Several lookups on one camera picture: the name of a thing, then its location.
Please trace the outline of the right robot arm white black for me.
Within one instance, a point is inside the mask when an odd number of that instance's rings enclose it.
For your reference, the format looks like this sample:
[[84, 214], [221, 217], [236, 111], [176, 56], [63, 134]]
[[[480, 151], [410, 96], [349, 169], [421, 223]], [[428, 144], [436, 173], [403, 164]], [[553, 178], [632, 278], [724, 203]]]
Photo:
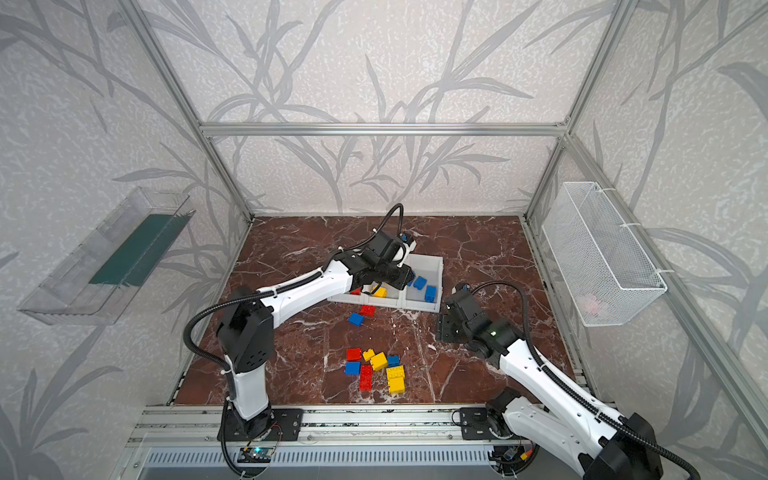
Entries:
[[453, 326], [458, 340], [536, 398], [507, 389], [489, 402], [489, 421], [499, 437], [519, 436], [549, 452], [584, 479], [660, 479], [668, 461], [691, 479], [699, 471], [656, 442], [655, 431], [639, 414], [622, 415], [543, 357], [534, 346], [528, 299], [509, 282], [521, 300], [523, 325], [491, 320], [476, 295], [487, 283], [460, 283], [446, 297], [439, 319]]

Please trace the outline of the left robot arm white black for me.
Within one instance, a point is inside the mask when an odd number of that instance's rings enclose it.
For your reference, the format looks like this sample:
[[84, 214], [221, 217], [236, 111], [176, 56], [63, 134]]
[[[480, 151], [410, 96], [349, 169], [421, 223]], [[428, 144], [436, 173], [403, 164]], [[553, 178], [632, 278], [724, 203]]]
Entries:
[[[220, 367], [228, 386], [227, 404], [243, 422], [262, 418], [270, 408], [265, 364], [274, 353], [274, 332], [291, 317], [336, 295], [366, 286], [373, 295], [385, 285], [402, 291], [415, 279], [407, 264], [416, 242], [403, 230], [404, 206], [395, 204], [379, 226], [362, 242], [339, 247], [318, 268], [294, 279], [262, 287], [195, 314], [185, 325], [182, 340], [194, 355]], [[217, 311], [221, 356], [200, 347], [192, 331]]]

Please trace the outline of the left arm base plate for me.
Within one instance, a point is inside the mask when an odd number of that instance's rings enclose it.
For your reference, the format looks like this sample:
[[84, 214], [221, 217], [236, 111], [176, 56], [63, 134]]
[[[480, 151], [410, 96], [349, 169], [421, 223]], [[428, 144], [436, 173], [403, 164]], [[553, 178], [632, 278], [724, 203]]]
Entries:
[[228, 408], [217, 433], [217, 439], [237, 441], [297, 441], [304, 410], [300, 408], [267, 408], [251, 420], [243, 420], [237, 410]]

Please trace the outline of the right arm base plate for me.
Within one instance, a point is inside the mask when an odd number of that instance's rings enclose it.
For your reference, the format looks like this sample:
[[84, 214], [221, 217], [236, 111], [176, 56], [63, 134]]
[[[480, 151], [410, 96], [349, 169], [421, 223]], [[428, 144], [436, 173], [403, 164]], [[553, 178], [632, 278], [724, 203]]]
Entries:
[[458, 410], [463, 440], [510, 440], [515, 437], [503, 416], [486, 407], [464, 407]]

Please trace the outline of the blue lego top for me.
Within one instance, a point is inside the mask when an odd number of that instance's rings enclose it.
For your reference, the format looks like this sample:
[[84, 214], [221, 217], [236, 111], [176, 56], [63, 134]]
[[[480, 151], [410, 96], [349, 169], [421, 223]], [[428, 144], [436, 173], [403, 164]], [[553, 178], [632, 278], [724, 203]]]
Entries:
[[352, 313], [348, 321], [355, 326], [361, 326], [364, 322], [364, 317], [358, 313]]

